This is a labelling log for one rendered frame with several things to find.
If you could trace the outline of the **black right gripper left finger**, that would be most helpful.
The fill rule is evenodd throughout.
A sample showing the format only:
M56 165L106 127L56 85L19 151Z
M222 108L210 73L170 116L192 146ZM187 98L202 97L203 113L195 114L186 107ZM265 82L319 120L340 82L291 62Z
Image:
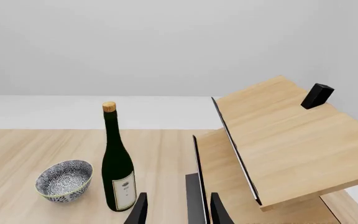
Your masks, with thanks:
M142 192L124 224L145 224L147 219L148 200L147 193Z

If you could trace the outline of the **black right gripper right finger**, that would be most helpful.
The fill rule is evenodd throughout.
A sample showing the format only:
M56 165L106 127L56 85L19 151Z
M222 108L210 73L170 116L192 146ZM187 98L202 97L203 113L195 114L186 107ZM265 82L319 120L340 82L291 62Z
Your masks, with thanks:
M213 224L234 224L217 192L211 193L210 207Z

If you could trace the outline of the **pale wooden drawer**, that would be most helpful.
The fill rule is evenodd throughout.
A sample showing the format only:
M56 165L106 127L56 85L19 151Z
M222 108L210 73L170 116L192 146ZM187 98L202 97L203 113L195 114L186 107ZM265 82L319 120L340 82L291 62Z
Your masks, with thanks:
M225 130L199 134L196 143L210 218L211 193L217 192L234 224L261 224L257 203Z

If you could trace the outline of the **dark green wine bottle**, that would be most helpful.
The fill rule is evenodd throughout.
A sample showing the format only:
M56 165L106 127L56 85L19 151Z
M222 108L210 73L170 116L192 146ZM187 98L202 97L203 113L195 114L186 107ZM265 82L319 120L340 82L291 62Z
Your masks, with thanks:
M115 212L130 209L137 199L134 165L126 151L117 120L115 102L104 102L103 117L106 128L106 150L101 175L108 207Z

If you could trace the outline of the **blue white patterned bowl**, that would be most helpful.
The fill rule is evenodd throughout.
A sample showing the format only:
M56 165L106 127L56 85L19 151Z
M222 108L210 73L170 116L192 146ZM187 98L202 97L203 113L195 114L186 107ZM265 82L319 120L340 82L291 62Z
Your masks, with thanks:
M53 203L69 203L90 186L93 166L84 160L67 160L45 169L35 181L35 189Z

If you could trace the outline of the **small black block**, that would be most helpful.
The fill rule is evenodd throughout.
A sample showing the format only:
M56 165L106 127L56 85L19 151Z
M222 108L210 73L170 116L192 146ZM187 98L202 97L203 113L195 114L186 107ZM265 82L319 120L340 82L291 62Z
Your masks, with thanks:
M328 98L332 95L333 91L334 89L332 87L315 83L307 96L304 98L301 106L306 110L321 106L322 104L325 104Z

